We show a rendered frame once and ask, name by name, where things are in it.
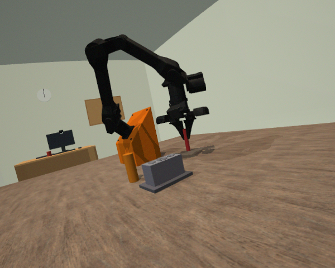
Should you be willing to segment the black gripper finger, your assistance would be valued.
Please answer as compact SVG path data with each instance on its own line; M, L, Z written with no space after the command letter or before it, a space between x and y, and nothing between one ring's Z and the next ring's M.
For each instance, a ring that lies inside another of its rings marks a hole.
M183 135L183 121L177 121L177 122L172 122L172 123L169 123L169 124L172 124L173 126L175 126L175 128L178 130L178 132L180 133L182 139L184 140L184 135Z
M188 138L188 139L190 139L190 134L191 134L191 130L192 130L192 125L193 125L193 122L194 122L195 119L196 119L196 118L183 120L184 123L185 123L186 135L187 135L187 138Z

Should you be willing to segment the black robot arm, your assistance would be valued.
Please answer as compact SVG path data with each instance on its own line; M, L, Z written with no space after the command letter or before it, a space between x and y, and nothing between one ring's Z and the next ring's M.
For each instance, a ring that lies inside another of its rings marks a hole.
M102 101L102 122L107 133L116 132L122 136L121 139L128 139L135 127L121 120L119 103L115 104L112 96L107 63L109 54L118 50L122 50L153 67L165 79L162 86L168 87L170 98L186 95L183 84L190 94L206 91L202 72L187 75L175 60L157 55L138 42L129 39L126 35L121 34L104 40L95 39L86 46L85 55L95 72ZM189 109L186 101L179 101L179 104L176 105L169 103L169 106L170 108L166 112L171 121L182 117Z

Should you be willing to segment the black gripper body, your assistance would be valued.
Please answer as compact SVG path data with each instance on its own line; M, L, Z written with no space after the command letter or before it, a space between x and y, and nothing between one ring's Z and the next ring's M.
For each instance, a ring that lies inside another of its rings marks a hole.
M186 101L186 103L188 103L188 99L186 98L186 95L177 95L174 97L170 98L169 103L173 103L173 105L179 104L179 101ZM193 111L190 111L190 109L188 109L188 112L186 114L184 114L182 117L180 118L186 118L186 119L192 119L195 118L195 116L201 116L201 115L205 115L205 114L209 114L209 109L208 107L200 107L200 108L194 108ZM166 122L177 122L180 121L180 118L176 118L174 120L170 120L168 115L163 115L163 116L158 116L156 118L156 123L161 124L161 123L166 123Z

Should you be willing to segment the orange cylinder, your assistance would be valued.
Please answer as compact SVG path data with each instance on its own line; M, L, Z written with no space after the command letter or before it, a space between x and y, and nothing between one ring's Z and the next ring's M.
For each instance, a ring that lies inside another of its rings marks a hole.
M136 168L133 153L123 154L123 159L125 161L125 166L126 166L129 182L130 183L135 183L135 182L139 181L139 177L138 177L137 168Z

